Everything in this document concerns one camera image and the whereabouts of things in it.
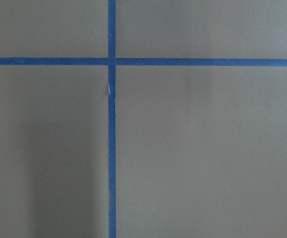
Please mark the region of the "brown paper table cover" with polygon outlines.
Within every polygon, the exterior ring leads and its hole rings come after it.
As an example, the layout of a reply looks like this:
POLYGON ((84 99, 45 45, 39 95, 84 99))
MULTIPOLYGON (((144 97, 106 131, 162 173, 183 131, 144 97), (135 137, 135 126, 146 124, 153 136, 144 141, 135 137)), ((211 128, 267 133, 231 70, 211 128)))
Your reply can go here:
MULTIPOLYGON (((119 0, 120 58, 287 59, 287 0, 119 0)), ((117 66, 117 236, 287 238, 287 67, 117 66)), ((0 66, 0 238, 108 237, 108 68, 0 66)))

